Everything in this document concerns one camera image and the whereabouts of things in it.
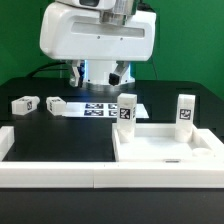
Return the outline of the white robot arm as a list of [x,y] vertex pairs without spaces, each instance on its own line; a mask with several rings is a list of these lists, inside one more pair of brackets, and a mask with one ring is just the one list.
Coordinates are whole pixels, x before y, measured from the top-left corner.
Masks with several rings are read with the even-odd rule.
[[153,52],[156,13],[139,0],[55,0],[45,10],[40,48],[70,64],[70,83],[93,89],[132,85],[130,64]]

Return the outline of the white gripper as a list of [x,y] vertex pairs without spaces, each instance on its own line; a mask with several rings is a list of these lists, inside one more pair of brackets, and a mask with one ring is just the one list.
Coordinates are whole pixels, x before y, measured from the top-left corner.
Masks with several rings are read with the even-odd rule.
[[109,84],[117,86],[129,68],[128,61],[147,61],[153,51],[156,14],[137,11],[116,26],[100,21],[100,12],[58,1],[51,3],[43,16],[40,48],[52,59],[68,62],[69,84],[81,85],[79,60],[114,60]]

